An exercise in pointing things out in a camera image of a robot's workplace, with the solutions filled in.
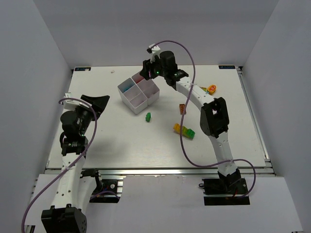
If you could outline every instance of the black mount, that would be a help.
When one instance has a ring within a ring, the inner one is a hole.
[[[155,56],[155,61],[152,63],[150,59],[143,61],[142,71],[139,74],[146,80],[162,76],[166,83],[175,90],[176,82],[189,76],[185,71],[178,69],[172,51],[164,51],[160,53],[160,57]]]
[[[86,233],[86,216],[70,205],[42,211],[41,221],[47,233]]]
[[[218,136],[228,131],[229,116],[224,98],[214,99],[201,108],[200,126],[207,136]]]
[[[109,98],[109,96],[81,96],[82,100],[91,104],[97,119],[105,110]],[[68,153],[82,153],[88,144],[88,139],[85,137],[86,130],[91,121],[95,120],[91,109],[83,105],[77,106],[74,111],[63,113],[60,120],[64,130],[59,139],[62,155],[66,156]],[[98,193],[102,190],[102,179],[97,169],[82,171],[80,178],[85,176],[95,178],[96,189],[93,193]],[[57,209],[51,206],[49,210],[44,210],[42,212],[41,221],[47,233],[86,233],[86,216],[81,212],[81,209],[72,207],[71,204],[67,204],[66,208]]]
[[[105,110],[109,98],[109,96],[81,96],[82,100],[91,104],[97,119]],[[85,146],[88,144],[85,133],[91,121],[94,120],[93,112],[83,105],[77,106],[74,111],[67,111],[61,115],[60,121],[62,122],[64,132],[60,135],[60,144],[63,156],[67,153],[80,154],[84,151]]]
[[[226,186],[221,179],[203,179],[199,184],[204,189],[204,205],[249,205],[249,197],[240,198],[248,192],[245,179],[239,179],[231,186]]]

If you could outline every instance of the white wall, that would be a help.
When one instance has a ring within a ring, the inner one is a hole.
[[[17,233],[71,73],[32,0],[1,1],[0,32],[0,231]]]
[[[34,0],[71,68],[141,65],[164,39],[185,44],[198,65],[244,65],[277,1]]]
[[[311,233],[311,1],[279,1],[244,78],[273,167]]]

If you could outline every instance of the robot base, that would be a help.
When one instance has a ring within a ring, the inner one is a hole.
[[[248,192],[245,179],[240,179],[228,190],[221,179],[203,179],[199,187],[204,189],[204,205],[249,205],[249,197],[240,198]]]
[[[86,233],[86,216],[70,205],[44,210],[41,220],[47,233]]]

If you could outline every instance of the toy building block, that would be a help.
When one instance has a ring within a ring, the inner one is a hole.
[[[192,129],[188,129],[186,134],[188,138],[193,139],[195,132]]]
[[[187,136],[187,131],[188,131],[188,129],[187,129],[185,126],[183,126],[182,134],[183,134],[184,136]]]
[[[200,87],[202,90],[204,90],[205,92],[207,92],[207,88],[206,87]]]
[[[176,123],[173,127],[173,129],[176,131],[176,133],[180,132],[180,125],[178,123]]]
[[[217,87],[216,85],[211,85],[207,88],[207,91],[209,92],[210,95],[212,95],[216,91]]]
[[[180,125],[176,123],[173,127],[176,133],[180,133]],[[182,134],[190,139],[194,138],[195,132],[192,129],[187,129],[185,126],[183,126]]]
[[[150,119],[151,119],[151,113],[147,113],[147,115],[146,115],[146,121],[147,121],[147,122],[150,122]]]
[[[207,94],[209,94],[209,92],[208,92],[208,90],[207,90],[207,88],[206,87],[200,87],[202,90],[204,90]]]
[[[183,114],[184,109],[185,109],[185,104],[181,103],[181,104],[179,105],[180,115],[182,115],[182,114]]]

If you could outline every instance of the cable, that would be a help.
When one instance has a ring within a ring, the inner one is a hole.
[[[154,46],[157,46],[159,44],[162,44],[164,42],[170,42],[170,43],[174,43],[174,44],[178,44],[180,45],[181,47],[184,48],[184,50],[187,52],[187,54],[189,55],[190,59],[191,59],[191,62],[192,62],[192,66],[193,66],[193,78],[192,78],[192,82],[191,82],[191,87],[190,87],[190,90],[189,90],[189,94],[188,94],[188,97],[187,97],[187,100],[186,100],[186,103],[185,103],[185,109],[183,111],[183,114],[181,116],[181,121],[180,121],[180,128],[182,129],[183,128],[183,123],[184,123],[184,117],[185,117],[185,112],[186,112],[186,108],[187,108],[187,105],[188,105],[188,102],[190,100],[190,96],[191,96],[191,93],[192,93],[192,89],[193,89],[193,85],[194,85],[194,80],[195,80],[195,64],[194,64],[194,60],[193,60],[193,57],[192,55],[190,54],[189,50],[183,46],[182,44],[180,44],[179,42],[177,41],[173,41],[173,40],[163,40],[163,41],[160,41],[158,43],[155,43],[154,45],[152,45],[150,48],[152,49]],[[245,197],[246,195],[248,195],[252,189],[254,188],[255,186],[255,182],[256,182],[256,171],[255,171],[255,168],[254,166],[247,160],[245,159],[234,159],[234,160],[223,160],[223,161],[220,161],[220,162],[217,162],[217,163],[214,163],[214,164],[211,164],[211,165],[198,165],[198,164],[195,164],[194,162],[192,162],[189,157],[187,156],[187,153],[186,153],[186,150],[185,150],[185,147],[184,147],[184,142],[183,142],[183,136],[182,136],[182,131],[180,130],[179,132],[179,137],[180,137],[180,145],[181,145],[181,150],[183,151],[183,154],[185,156],[185,158],[187,159],[187,161],[192,164],[193,166],[196,166],[196,167],[199,167],[199,168],[209,168],[209,167],[213,167],[213,166],[217,166],[217,165],[220,165],[220,164],[224,164],[224,163],[228,163],[228,162],[235,162],[235,161],[244,161],[246,163],[248,163],[253,171],[254,171],[254,181],[253,181],[253,184],[251,186],[251,188],[248,190],[248,192],[242,196],[240,196],[239,198],[242,198],[242,197]]]
[[[63,147],[65,132],[62,132],[59,136],[60,147]]]
[[[96,198],[98,195],[102,195],[102,194],[106,194],[106,193],[115,195],[116,198],[117,198],[118,200],[120,200],[119,196],[118,196],[117,194],[115,194],[114,192],[112,192],[112,191],[102,191],[102,192],[99,192],[98,194],[95,194],[94,196],[92,196],[92,197],[90,198],[90,200]]]
[[[92,144],[93,140],[94,140],[94,137],[95,137],[95,134],[96,134],[96,129],[97,129],[97,117],[96,117],[96,113],[94,111],[94,109],[92,108],[92,106],[85,102],[84,100],[79,100],[79,99],[76,99],[76,98],[63,98],[61,100],[59,100],[58,103],[62,103],[63,101],[65,100],[75,100],[75,101],[79,101],[83,104],[85,104],[87,107],[90,108],[90,110],[93,112],[93,115],[94,115],[94,121],[95,121],[95,126],[94,126],[94,132],[93,132],[93,135],[92,135],[92,138],[91,140],[89,141],[88,145],[85,147],[84,151],[68,166],[68,168],[74,166],[78,160],[85,155],[85,153],[87,152],[87,149],[90,147],[90,145]],[[47,190],[55,181],[57,181],[59,178],[61,178],[68,170],[67,169],[64,169],[58,176],[56,176],[50,183],[47,184],[47,186],[45,186],[35,197],[34,199],[32,199],[32,201],[29,203],[29,205],[27,206],[26,210],[25,210],[25,213],[24,213],[24,216],[23,216],[23,219],[22,219],[22,222],[21,222],[21,232],[22,233],[25,233],[25,221],[26,221],[26,216],[31,208],[31,206],[34,204],[34,202],[38,199],[38,197],[41,196],[42,193],[44,193],[45,190]]]
[[[235,192],[234,192],[234,194],[233,194],[233,196],[231,198],[234,198],[237,194],[238,194],[238,189],[236,188]]]

